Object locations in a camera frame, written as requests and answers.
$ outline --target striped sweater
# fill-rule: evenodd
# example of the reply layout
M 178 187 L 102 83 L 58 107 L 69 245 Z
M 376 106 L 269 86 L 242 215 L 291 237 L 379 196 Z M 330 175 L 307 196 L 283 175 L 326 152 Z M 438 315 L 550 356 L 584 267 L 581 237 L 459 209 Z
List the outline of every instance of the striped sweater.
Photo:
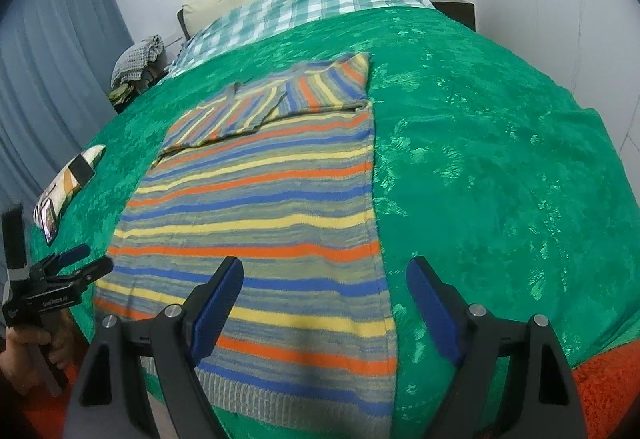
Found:
M 150 317 L 226 255 L 244 263 L 236 306 L 197 369 L 215 406 L 390 433 L 396 334 L 371 200 L 368 69 L 367 54 L 346 55 L 230 85 L 173 125 L 121 216 L 101 311 Z

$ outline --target sweater sleeve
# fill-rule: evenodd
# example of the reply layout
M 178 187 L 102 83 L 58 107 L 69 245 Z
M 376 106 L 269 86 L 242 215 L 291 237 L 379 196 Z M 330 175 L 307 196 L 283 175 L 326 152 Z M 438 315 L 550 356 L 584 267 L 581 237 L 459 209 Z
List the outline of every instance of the sweater sleeve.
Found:
M 2 339 L 0 351 L 4 351 Z M 21 400 L 20 394 L 14 390 L 0 370 L 0 436 L 12 439 L 40 439 L 20 409 Z

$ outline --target logo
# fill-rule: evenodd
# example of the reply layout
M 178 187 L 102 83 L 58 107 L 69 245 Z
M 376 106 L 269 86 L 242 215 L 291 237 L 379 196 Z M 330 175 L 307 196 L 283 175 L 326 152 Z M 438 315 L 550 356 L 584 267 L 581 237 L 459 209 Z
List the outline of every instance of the logo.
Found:
M 47 300 L 42 304 L 42 307 L 50 307 L 52 305 L 62 304 L 63 302 L 66 302 L 66 299 L 66 296 L 62 296 L 60 298 L 54 298 L 53 300 Z

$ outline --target green bedspread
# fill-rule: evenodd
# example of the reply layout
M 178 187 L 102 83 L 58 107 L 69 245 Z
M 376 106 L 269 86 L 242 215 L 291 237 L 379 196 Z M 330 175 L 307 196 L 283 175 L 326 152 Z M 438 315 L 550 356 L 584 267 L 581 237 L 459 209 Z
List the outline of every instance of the green bedspread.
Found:
M 236 80 L 371 53 L 374 206 L 398 328 L 394 437 L 417 438 L 452 375 L 406 288 L 422 254 L 499 317 L 547 315 L 571 365 L 640 336 L 640 216 L 595 111 L 435 10 L 385 8 L 291 29 L 154 87 L 98 134 L 107 151 L 52 249 L 105 252 L 172 122 Z M 34 258 L 48 253 L 40 234 Z M 90 294 L 74 311 L 93 333 Z M 318 437 L 220 411 L 236 438 Z

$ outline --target phone screen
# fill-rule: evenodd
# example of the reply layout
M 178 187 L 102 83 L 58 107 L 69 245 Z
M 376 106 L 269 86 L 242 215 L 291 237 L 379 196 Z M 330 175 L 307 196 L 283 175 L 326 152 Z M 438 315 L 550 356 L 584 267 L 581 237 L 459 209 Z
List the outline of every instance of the phone screen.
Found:
M 53 201 L 47 199 L 40 211 L 40 220 L 42 220 L 42 230 L 47 244 L 51 244 L 58 234 L 58 221 L 56 220 L 56 212 L 53 209 Z

